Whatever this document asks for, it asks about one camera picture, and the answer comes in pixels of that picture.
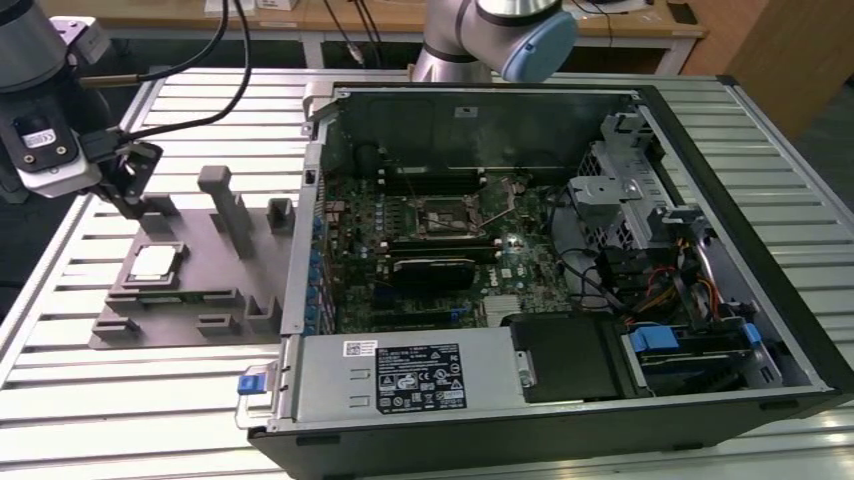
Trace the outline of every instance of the motherboard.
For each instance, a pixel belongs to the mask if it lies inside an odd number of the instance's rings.
[[[557,190],[523,172],[329,176],[336,333],[487,327],[568,310],[547,230]]]

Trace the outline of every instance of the slotted aluminum surface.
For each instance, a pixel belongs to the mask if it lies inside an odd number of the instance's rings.
[[[224,164],[249,206],[262,206],[276,196],[294,198],[305,146],[298,134],[305,83],[403,79],[401,72],[256,70],[232,115],[214,126],[156,139],[165,156],[148,191],[174,193],[180,208],[210,208],[197,193],[194,175],[202,165]],[[225,104],[238,80],[238,70],[194,70],[169,78],[141,92],[126,117],[129,126],[208,115]],[[552,81],[641,83],[660,89],[843,355],[854,360],[848,214],[787,144],[768,136],[767,126],[756,126],[756,113],[741,108],[733,91],[713,78],[561,75]],[[689,198],[672,163],[668,168]],[[32,298],[22,295],[20,315],[12,315],[0,330],[0,340],[10,325],[20,330],[4,344],[9,351],[0,363],[0,379],[8,374],[0,390],[2,478],[286,478],[250,448],[232,418],[236,375],[270,360],[277,345],[88,349],[92,321],[137,227],[96,200],[80,199],[76,208],[80,224],[68,220],[68,240],[60,235],[60,248],[48,251],[42,262],[45,276],[38,280],[36,275],[28,285],[37,291]],[[851,446],[854,411],[843,407],[767,425],[699,451],[445,475],[842,479],[854,478]]]

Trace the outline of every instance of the table leg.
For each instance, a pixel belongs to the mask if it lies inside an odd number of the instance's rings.
[[[322,32],[302,32],[300,35],[302,54],[305,55],[305,68],[324,68],[322,39]]]
[[[672,40],[672,44],[657,64],[656,75],[679,75],[695,43],[695,38],[676,38]]]

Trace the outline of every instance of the gray 3d printed holder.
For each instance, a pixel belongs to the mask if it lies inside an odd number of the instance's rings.
[[[294,213],[289,199],[246,209],[230,172],[205,166],[214,210],[148,196],[118,278],[92,327],[94,349],[278,342]]]

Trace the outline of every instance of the power supply label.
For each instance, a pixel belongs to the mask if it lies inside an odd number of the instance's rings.
[[[459,344],[376,349],[376,409],[391,413],[465,408]]]

